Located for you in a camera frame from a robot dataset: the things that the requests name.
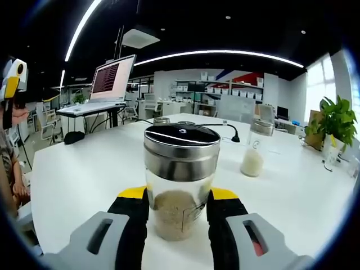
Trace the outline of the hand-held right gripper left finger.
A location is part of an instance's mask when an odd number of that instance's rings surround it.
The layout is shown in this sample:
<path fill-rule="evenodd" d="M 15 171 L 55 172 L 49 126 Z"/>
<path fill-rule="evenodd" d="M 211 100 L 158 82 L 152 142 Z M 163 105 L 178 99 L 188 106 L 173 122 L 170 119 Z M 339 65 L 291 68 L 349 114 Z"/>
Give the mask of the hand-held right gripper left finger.
<path fill-rule="evenodd" d="M 58 253 L 44 254 L 43 263 L 50 269 L 141 269 L 148 218 L 146 187 L 128 188 L 107 212 L 76 228 Z"/>

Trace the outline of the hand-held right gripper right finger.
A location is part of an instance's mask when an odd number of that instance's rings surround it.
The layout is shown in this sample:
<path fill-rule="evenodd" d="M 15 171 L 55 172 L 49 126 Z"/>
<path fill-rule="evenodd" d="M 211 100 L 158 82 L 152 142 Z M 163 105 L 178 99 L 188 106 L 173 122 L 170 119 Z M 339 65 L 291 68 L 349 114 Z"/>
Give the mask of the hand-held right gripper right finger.
<path fill-rule="evenodd" d="M 213 187 L 206 204 L 214 269 L 310 269 L 313 258 L 286 246 L 284 234 L 249 214 L 230 190 Z"/>

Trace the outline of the person's left hand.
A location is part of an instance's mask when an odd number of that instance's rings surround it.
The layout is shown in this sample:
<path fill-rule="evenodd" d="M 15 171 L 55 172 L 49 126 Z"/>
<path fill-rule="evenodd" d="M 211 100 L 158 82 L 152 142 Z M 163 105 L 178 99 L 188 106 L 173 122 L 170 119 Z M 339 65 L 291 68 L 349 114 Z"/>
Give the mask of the person's left hand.
<path fill-rule="evenodd" d="M 18 125 L 19 123 L 25 121 L 28 115 L 29 115 L 29 110 L 27 108 L 12 109 L 12 125 Z"/>

